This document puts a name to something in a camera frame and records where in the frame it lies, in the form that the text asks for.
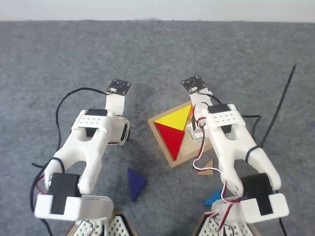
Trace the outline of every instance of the white wire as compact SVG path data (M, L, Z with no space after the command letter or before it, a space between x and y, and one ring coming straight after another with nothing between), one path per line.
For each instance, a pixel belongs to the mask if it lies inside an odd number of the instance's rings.
M213 170L213 171L216 171L216 172L219 172L221 174L221 171L217 168L214 168L214 167L206 167L206 168L199 168L199 167L196 167L195 163L196 161L200 160L201 156L202 156L202 153L203 153L203 150L205 148L205 133L204 133L204 130L202 128L202 132L203 132L203 142L201 144L201 152L199 153L199 155L197 156L196 159L194 159L194 161L192 162L192 166L194 167L195 170L197 171L207 171L207 170Z
M223 188L222 188L222 191L221 191L221 199L225 202L225 203L231 203L229 201L227 201L226 199L224 199L224 196L223 196L223 193L224 193L224 190L226 188L226 180L223 182Z

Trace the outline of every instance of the black cable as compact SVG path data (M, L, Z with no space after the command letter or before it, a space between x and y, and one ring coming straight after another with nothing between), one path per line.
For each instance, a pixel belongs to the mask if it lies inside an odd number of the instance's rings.
M75 90L73 90L73 91L67 93L67 95L66 95L65 97L63 97L63 99L59 102L59 104L58 104L58 106L57 106L57 108L56 108L56 126L57 126L57 130L58 130L58 144L57 144L56 151L58 151L58 150L60 149L60 147L61 147L61 141L62 141L60 126L59 126L59 109L60 109L62 103L65 101L65 99L66 99L67 97L69 97L71 94L73 94L73 93L75 93L75 92L82 91L82 90L89 90L89 91L94 91L94 92L98 92L98 93L107 95L107 93L104 93L103 91L100 91L100 90L98 90L98 89L83 87L83 88L77 88L77 89L75 89ZM31 211L32 211L32 212L35 211L35 207L34 207L34 190L35 190L36 183L37 183L38 179L41 177L41 175L43 174L43 172L45 171L46 167L48 166L48 164L49 164L49 162L50 162L51 160L57 160L57 161L59 161L59 163L60 163L60 165L61 165L61 168L62 168L62 172L63 172L63 173L65 172L63 162L62 162L59 158L56 158L56 157L53 157L53 158L49 159L49 161L47 161L47 162L45 163L45 165L43 165L43 166L38 165L38 164L35 164L35 163L32 163L32 164L31 164L32 166L41 168L40 171L38 172L37 176L36 176L35 179L33 180L33 183L32 183L32 185L31 185L31 189L30 189L30 206L31 206ZM53 236L48 222L47 222L46 220L44 220L44 219L40 219L40 220L41 220L41 221L43 222L43 224L46 226L49 236Z
M216 100L219 104L222 104L221 103L221 101L218 99L218 98L216 98L215 96L213 96L213 95L211 95L211 94L208 94L208 93L201 93L201 92L197 92L198 94L201 94L201 95L206 95L206 96L208 96L208 97L210 97L210 98L213 98L214 100Z
M280 226L281 226L281 229L282 229L283 235L284 235L284 236L287 236L287 234L286 234L286 230L285 230L285 227L284 227L284 224L283 224L283 222L282 222L282 219L281 219L281 218L279 218L279 224L280 224Z
M252 126L252 131L251 131L251 136L252 139L254 139L254 141L256 142L256 138L255 138L255 131L256 131L256 126L258 124L258 122L261 120L261 115L241 115L243 118L257 118L255 120L255 123Z
M291 80L292 80L292 77L293 77L295 68L296 68L296 65L294 65L293 68L292 68L292 70L291 70L289 79L288 79L288 81L287 81L287 83L286 83L286 85L285 85L285 87L284 87L284 89L283 89L282 96L281 96L280 102L279 102L279 104L278 104L278 106L277 106L277 109L276 109L276 111L275 111L275 114L274 114L274 116L272 117L272 120L271 120L271 122L270 122L270 124L269 124L269 127L267 128L267 131L266 131L265 135L263 136L263 138L262 138L262 140L261 140L261 142L260 142L260 145L259 145L259 146L262 147L262 148L264 147L265 141L266 141L266 139L267 139L267 137L268 137L268 135L269 135L269 133L270 133L270 130L271 130L272 126L274 125L274 123L275 123L275 121L276 121L276 118L277 118L277 116L278 116L278 113L279 113L279 111L280 111L280 108L281 108L281 106L282 106L282 103L284 102L284 97L285 97L286 92L287 92L287 89L289 88L289 85L290 85L290 83L291 83Z
M43 168L42 165L38 165L38 164L36 164L36 163L32 163L31 165L32 165L32 166L35 166L35 167L37 167L37 168Z

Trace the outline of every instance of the navy blue triangle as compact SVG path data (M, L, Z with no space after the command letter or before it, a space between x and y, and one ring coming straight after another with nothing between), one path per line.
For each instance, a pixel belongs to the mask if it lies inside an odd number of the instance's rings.
M143 186L145 185L146 179L133 169L128 168L128 180L129 187L131 189L131 200L134 201L138 197Z

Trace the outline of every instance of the gray carpet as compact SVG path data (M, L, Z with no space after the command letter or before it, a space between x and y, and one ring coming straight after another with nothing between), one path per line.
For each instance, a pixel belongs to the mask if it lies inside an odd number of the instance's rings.
M261 114L262 137L294 63L297 69L265 144L282 177L290 215L288 235L314 235L315 25L210 22L0 22L0 227L3 235L46 235L29 207L29 188L57 145L55 108L79 87L106 89L112 79L133 83L125 116L130 141L108 147L94 193L110 197L141 236L189 236L202 201L220 188L218 175L200 177L191 161L171 170L147 119L189 100L180 81L200 75L224 102ZM104 96L83 91L60 111L63 140L82 109L102 108ZM203 162L214 157L204 155ZM129 199L127 167L148 180ZM77 164L71 172L79 173ZM241 176L254 171L236 163ZM71 223L49 221L54 235ZM277 220L258 224L281 235Z

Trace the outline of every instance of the white wall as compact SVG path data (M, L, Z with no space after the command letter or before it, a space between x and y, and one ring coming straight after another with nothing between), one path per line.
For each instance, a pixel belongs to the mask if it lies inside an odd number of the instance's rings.
M0 20L315 22L315 0L0 0Z

